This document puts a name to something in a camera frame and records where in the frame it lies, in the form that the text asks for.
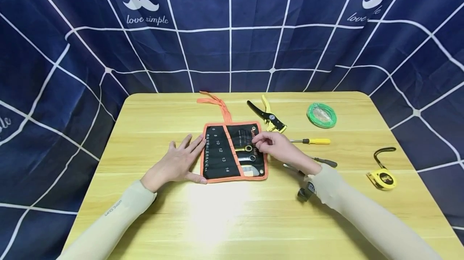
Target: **forearm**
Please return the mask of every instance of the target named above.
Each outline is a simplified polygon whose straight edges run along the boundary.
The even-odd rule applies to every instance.
[[[334,169],[324,165],[311,181],[322,203],[350,221],[388,259],[441,259],[411,228],[345,183]]]
[[[155,193],[135,181],[58,259],[107,259],[124,232],[155,198]]]

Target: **screwdriver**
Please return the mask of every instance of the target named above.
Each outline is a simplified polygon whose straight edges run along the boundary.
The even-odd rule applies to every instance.
[[[335,161],[329,160],[329,159],[321,159],[321,158],[312,157],[312,156],[310,156],[310,157],[311,157],[312,159],[314,159],[315,161],[317,161],[317,162],[325,163],[326,165],[329,165],[330,167],[333,167],[333,168],[336,168],[336,167],[338,166],[338,163],[336,163]],[[303,173],[302,171],[299,171],[298,169],[294,168],[294,167],[291,166],[291,165],[288,165],[288,164],[284,163],[284,167],[290,168],[290,169],[292,169],[293,171],[296,171],[296,172],[298,172],[299,174],[304,175],[304,173]]]
[[[335,161],[329,160],[329,159],[321,159],[321,158],[312,157],[312,156],[310,157],[320,163],[325,163],[326,165],[329,165],[330,167],[333,167],[333,168],[336,168],[338,166],[338,163],[336,163]]]
[[[290,140],[294,143],[303,143],[303,144],[330,144],[330,139],[303,139],[303,140]]]

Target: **yellow screwdriver handle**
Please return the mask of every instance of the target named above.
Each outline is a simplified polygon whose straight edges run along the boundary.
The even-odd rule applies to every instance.
[[[330,139],[309,139],[310,144],[330,144]]]

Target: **tool roll pouch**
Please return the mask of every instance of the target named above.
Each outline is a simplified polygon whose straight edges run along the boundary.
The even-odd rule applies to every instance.
[[[197,102],[219,105],[224,122],[205,125],[203,135],[207,143],[201,153],[200,174],[208,183],[265,180],[268,175],[266,156],[251,143],[261,131],[259,122],[233,123],[221,99],[207,92],[201,93],[211,98],[198,99]]]

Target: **orange trim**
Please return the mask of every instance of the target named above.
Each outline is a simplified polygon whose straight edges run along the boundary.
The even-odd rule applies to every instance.
[[[262,177],[245,177],[243,174],[243,169],[242,166],[240,165],[240,162],[238,161],[238,156],[237,153],[235,152],[235,147],[233,147],[232,139],[230,138],[229,131],[227,130],[228,125],[247,125],[247,124],[256,124],[258,127],[258,131],[261,132],[261,126],[259,122],[257,121],[247,121],[247,122],[234,122],[234,123],[207,123],[205,124],[203,128],[203,135],[206,136],[206,129],[209,126],[223,126],[226,135],[227,135],[227,140],[229,141],[229,145],[231,147],[235,163],[238,166],[238,171],[240,172],[239,177],[223,177],[223,178],[213,178],[213,179],[208,179],[208,183],[222,183],[224,181],[262,181],[265,180],[268,177],[268,162],[267,162],[267,154],[264,154],[264,169],[265,169],[265,174]],[[204,159],[205,159],[205,151],[201,153],[200,157],[200,174],[203,176],[203,166],[204,166]]]
[[[222,117],[224,118],[224,122],[226,123],[231,123],[232,122],[232,115],[231,113],[229,112],[229,110],[227,109],[227,106],[225,104],[225,102],[221,99],[219,99],[218,97],[216,97],[215,95],[211,95],[210,93],[208,92],[202,92],[200,91],[201,94],[203,95],[208,95],[210,96],[211,98],[200,98],[200,99],[197,99],[197,103],[201,104],[201,103],[204,103],[204,102],[208,102],[210,104],[215,104],[215,105],[219,105],[220,108],[221,108],[221,112],[222,112]]]

